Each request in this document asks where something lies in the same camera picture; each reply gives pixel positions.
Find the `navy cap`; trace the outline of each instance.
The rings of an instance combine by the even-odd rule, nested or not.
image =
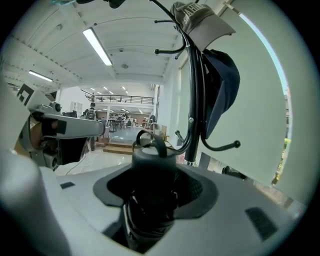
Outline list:
[[[206,126],[205,138],[208,139],[216,127],[221,115],[235,102],[240,74],[230,56],[222,51],[203,51],[203,62],[206,67],[205,102]]]

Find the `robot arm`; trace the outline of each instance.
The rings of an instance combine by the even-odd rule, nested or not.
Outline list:
[[[21,87],[17,97],[30,111],[30,116],[19,136],[19,142],[30,152],[31,158],[38,166],[55,170],[59,165],[77,162],[83,156],[87,138],[104,133],[104,126],[100,122],[62,115],[60,104],[51,102],[39,89],[29,83]],[[31,117],[42,122],[43,136],[39,148],[34,148],[31,142]],[[56,129],[51,128],[51,123],[54,121],[57,121]],[[54,141],[57,145],[55,150],[47,145],[48,141]]]

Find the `railing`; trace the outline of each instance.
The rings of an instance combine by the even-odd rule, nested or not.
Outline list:
[[[84,95],[91,102],[112,102],[112,103],[140,103],[140,104],[154,104],[155,98],[153,97],[140,97],[140,96],[122,96],[122,95],[92,95],[84,90]]]

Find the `floor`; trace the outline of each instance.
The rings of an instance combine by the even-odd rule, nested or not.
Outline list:
[[[133,143],[136,141],[137,135],[141,130],[141,127],[128,127],[127,129],[120,129],[117,127],[115,132],[110,132],[110,141]]]
[[[98,147],[95,151],[85,154],[79,162],[60,165],[54,173],[58,176],[73,175],[131,163],[131,161],[131,155],[106,153],[101,147]]]
[[[110,132],[110,141],[132,144],[136,141],[137,134],[141,129],[141,127],[128,127],[127,129],[117,127],[116,132]],[[59,166],[55,170],[55,174],[63,176],[92,172],[102,168],[131,163],[131,161],[131,155],[107,153],[103,152],[102,147],[96,147],[95,151],[85,154],[79,162]]]

